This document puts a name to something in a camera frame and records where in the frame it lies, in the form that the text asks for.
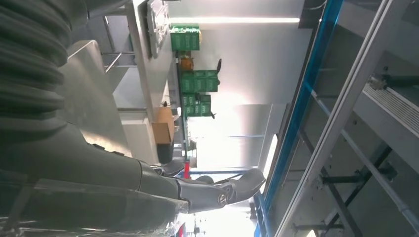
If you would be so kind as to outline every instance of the green plastic crate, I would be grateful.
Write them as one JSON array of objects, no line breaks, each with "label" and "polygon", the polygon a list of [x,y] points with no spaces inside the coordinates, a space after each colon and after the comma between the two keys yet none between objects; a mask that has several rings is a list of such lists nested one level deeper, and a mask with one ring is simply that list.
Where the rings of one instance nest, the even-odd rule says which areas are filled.
[{"label": "green plastic crate", "polygon": [[173,51],[199,50],[199,29],[195,27],[175,26],[170,30]]},{"label": "green plastic crate", "polygon": [[218,78],[207,78],[205,83],[205,92],[217,92],[220,81]]},{"label": "green plastic crate", "polygon": [[182,100],[185,106],[194,106],[196,104],[195,94],[183,94]]},{"label": "green plastic crate", "polygon": [[187,117],[196,117],[196,116],[198,116],[198,115],[195,113],[195,106],[186,106],[186,107],[185,107],[185,115],[186,115]]},{"label": "green plastic crate", "polygon": [[211,103],[211,95],[200,95],[199,101],[201,103]]},{"label": "green plastic crate", "polygon": [[193,78],[182,77],[180,80],[180,86],[182,88],[182,93],[195,92],[195,82]]},{"label": "green plastic crate", "polygon": [[207,91],[207,79],[196,78],[194,80],[195,92],[206,92]]}]

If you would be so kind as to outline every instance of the metal pipe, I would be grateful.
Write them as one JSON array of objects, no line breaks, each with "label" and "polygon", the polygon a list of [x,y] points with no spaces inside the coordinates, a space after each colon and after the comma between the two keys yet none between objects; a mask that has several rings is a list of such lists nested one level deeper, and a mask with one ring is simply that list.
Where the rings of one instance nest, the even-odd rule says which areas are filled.
[{"label": "metal pipe", "polygon": [[108,36],[109,44],[111,45],[111,50],[115,52],[115,44],[114,44],[114,40],[112,39],[111,31],[109,30],[108,18],[106,16],[102,16],[102,18],[103,18],[103,23],[105,24],[106,35]]},{"label": "metal pipe", "polygon": [[117,62],[117,60],[121,57],[122,53],[119,53],[115,59],[112,61],[111,64],[105,69],[105,73],[108,73],[108,71],[111,69],[111,67]]}]

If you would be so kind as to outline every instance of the ceiling light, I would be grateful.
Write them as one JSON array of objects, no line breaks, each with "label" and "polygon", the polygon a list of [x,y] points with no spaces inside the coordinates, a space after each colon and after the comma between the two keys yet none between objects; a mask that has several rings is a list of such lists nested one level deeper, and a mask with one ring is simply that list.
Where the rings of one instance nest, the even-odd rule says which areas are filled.
[{"label": "ceiling light", "polygon": [[[269,171],[271,170],[272,161],[274,159],[275,149],[278,144],[278,137],[276,134],[272,137],[271,146],[269,147],[268,158],[266,159],[265,167],[263,169],[263,176],[265,179],[268,178]],[[260,187],[260,192],[263,193],[265,191],[265,184]]]},{"label": "ceiling light", "polygon": [[174,17],[171,23],[197,24],[257,24],[257,23],[298,23],[299,18],[284,17]]},{"label": "ceiling light", "polygon": [[316,237],[316,233],[314,233],[314,230],[311,230],[311,231],[308,233],[307,237]]}]

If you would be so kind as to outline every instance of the metal rail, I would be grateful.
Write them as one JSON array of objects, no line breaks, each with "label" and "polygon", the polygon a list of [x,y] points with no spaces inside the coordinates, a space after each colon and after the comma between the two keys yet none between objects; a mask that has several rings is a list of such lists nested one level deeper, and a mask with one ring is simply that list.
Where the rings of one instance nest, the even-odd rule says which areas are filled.
[{"label": "metal rail", "polygon": [[106,67],[105,69],[105,73],[108,73],[108,71],[114,66],[114,64],[118,61],[118,59],[121,57],[122,53],[119,53],[114,60],[111,62],[111,64],[109,64],[108,67]]}]

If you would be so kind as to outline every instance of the stainless steel panel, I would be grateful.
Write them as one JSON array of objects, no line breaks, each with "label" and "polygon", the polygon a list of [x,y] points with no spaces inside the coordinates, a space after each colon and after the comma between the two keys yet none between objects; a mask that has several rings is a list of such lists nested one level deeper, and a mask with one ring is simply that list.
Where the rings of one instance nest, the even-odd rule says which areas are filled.
[{"label": "stainless steel panel", "polygon": [[151,57],[149,34],[147,31],[147,4],[144,0],[133,0],[126,5],[126,17],[135,52],[135,60],[140,75],[141,88],[147,104],[148,119],[153,122],[161,106],[163,92],[168,79],[174,55],[167,35],[158,58]]},{"label": "stainless steel panel", "polygon": [[97,42],[79,41],[69,55],[60,68],[65,79],[57,91],[65,104],[58,115],[77,125],[87,142],[131,156]]}]

